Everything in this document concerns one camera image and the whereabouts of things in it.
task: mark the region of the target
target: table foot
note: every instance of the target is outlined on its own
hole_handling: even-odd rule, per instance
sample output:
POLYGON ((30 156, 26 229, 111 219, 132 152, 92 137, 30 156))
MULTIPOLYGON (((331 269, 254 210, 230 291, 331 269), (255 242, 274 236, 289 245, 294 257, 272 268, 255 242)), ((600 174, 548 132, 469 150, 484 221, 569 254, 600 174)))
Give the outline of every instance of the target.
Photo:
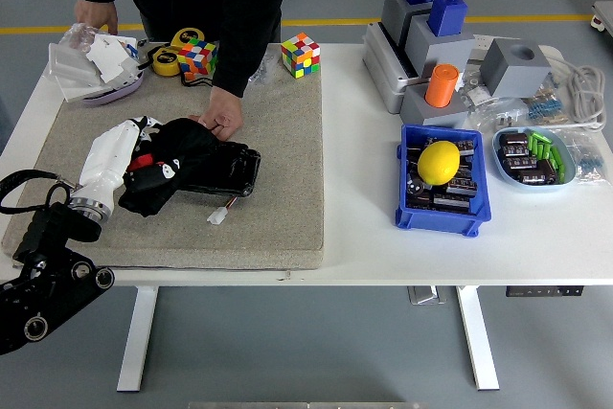
POLYGON ((499 390, 500 386, 489 348, 488 332, 483 320, 477 287, 479 286, 456 286, 466 341, 470 351, 472 372, 478 390, 499 390))
POLYGON ((125 344, 124 362, 117 384, 118 392, 138 392, 141 389, 151 322, 155 312, 157 286, 136 287, 138 293, 134 303, 130 332, 125 344))

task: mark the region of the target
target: blue plastic bin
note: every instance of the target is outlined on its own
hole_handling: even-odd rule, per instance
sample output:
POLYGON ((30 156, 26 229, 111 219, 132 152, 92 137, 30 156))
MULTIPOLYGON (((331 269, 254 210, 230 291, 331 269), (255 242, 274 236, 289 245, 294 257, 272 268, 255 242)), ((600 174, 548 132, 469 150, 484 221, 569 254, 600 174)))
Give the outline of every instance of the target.
POLYGON ((403 125, 402 142, 397 149, 400 160, 400 198, 396 210, 396 226, 400 229, 426 229, 440 232, 462 234, 465 237, 477 237, 482 222, 491 220, 489 210, 488 184, 486 180, 486 163, 481 133, 467 129, 443 128, 439 126, 403 125), (472 141, 472 180, 477 183, 477 194, 470 198, 470 212, 463 215, 446 211, 420 210, 406 206, 406 177, 408 146, 423 145, 427 138, 439 141, 472 141))

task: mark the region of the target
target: white connector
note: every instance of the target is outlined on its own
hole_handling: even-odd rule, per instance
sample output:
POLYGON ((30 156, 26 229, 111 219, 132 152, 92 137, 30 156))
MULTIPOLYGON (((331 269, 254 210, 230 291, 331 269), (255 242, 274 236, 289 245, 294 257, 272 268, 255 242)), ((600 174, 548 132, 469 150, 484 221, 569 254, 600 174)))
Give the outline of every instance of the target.
POLYGON ((214 210, 211 215, 207 218, 207 222, 211 222, 214 225, 219 225, 223 222, 223 219, 228 215, 228 209, 225 206, 220 206, 216 210, 214 210))

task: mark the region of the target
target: gray block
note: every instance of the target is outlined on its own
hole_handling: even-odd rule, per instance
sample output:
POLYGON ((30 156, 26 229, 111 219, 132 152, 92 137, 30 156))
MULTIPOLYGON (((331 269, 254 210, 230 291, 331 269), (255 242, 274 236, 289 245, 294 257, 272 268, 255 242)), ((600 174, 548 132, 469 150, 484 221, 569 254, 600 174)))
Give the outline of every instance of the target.
POLYGON ((468 108, 457 91, 453 92, 451 102, 445 107, 432 107, 425 100, 429 83, 407 86, 400 108, 400 118, 404 124, 433 125, 446 128, 462 128, 468 108))
POLYGON ((481 64, 481 77, 495 98, 531 98, 551 71, 532 40, 494 38, 481 64))
POLYGON ((427 14, 432 10, 432 2, 411 5, 406 0, 385 0, 381 23, 400 50, 404 49, 406 36, 409 34, 411 17, 427 14))
POLYGON ((404 51, 419 76, 429 78, 438 64, 452 64, 462 73, 475 44, 475 36, 467 31, 436 37, 428 26, 427 14, 411 19, 404 51))

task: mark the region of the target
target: black strap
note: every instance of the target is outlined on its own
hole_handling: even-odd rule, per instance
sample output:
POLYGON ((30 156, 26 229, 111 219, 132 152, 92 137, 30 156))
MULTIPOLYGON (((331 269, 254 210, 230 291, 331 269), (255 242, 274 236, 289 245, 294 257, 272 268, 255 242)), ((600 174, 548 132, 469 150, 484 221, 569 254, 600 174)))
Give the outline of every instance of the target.
POLYGON ((28 213, 30 211, 44 210, 45 208, 49 207, 51 195, 57 188, 62 188, 64 191, 66 191, 66 200, 68 200, 70 195, 70 187, 63 182, 59 182, 52 186, 52 188, 49 190, 47 193, 47 199, 42 205, 33 205, 23 208, 2 206, 2 201, 9 193, 31 179, 53 179, 58 181, 60 177, 55 173, 42 170, 21 170, 16 171, 13 174, 9 174, 7 177, 2 179, 2 181, 0 181, 0 213, 3 215, 17 215, 20 213, 28 213))

